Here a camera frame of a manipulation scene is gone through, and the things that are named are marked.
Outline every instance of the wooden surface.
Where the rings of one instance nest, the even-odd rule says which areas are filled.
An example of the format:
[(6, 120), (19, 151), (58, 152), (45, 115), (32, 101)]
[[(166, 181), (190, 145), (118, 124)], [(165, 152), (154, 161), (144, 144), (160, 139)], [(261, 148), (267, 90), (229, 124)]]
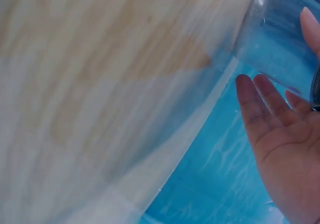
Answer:
[[(228, 81), (216, 57), (249, 2), (1, 0), (0, 222), (44, 223), (105, 188), (142, 212)], [(227, 73), (179, 109), (206, 70)]]

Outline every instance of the clear plastic bottle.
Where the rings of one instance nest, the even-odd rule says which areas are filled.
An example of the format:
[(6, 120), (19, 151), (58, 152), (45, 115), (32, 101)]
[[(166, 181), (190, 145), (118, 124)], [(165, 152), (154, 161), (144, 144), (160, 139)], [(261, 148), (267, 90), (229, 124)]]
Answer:
[(318, 109), (319, 65), (300, 25), (305, 6), (320, 20), (320, 4), (315, 0), (252, 0), (234, 54)]

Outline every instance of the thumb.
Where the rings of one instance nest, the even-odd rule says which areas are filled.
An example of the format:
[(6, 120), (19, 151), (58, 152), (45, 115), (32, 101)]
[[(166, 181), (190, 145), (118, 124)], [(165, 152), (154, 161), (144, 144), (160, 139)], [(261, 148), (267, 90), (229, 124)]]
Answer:
[(302, 10), (300, 17), (304, 39), (320, 59), (320, 24), (307, 7)]

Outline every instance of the water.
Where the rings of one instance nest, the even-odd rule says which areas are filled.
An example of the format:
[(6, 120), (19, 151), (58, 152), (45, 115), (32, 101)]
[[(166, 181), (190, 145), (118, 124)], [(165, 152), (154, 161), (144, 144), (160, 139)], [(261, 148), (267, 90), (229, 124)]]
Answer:
[[(239, 65), (190, 149), (140, 224), (283, 224), (256, 169), (236, 98)], [(284, 93), (284, 88), (277, 85)]]

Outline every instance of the human hand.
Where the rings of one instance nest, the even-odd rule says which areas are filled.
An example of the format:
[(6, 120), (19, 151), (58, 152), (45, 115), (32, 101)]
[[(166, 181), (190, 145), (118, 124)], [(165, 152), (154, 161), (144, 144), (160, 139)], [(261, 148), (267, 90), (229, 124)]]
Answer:
[[(305, 40), (320, 59), (320, 25), (308, 9), (301, 13), (301, 24)], [(246, 132), (270, 197), (292, 224), (320, 223), (320, 112), (286, 91), (290, 108), (263, 75), (253, 82), (240, 75), (236, 86)]]

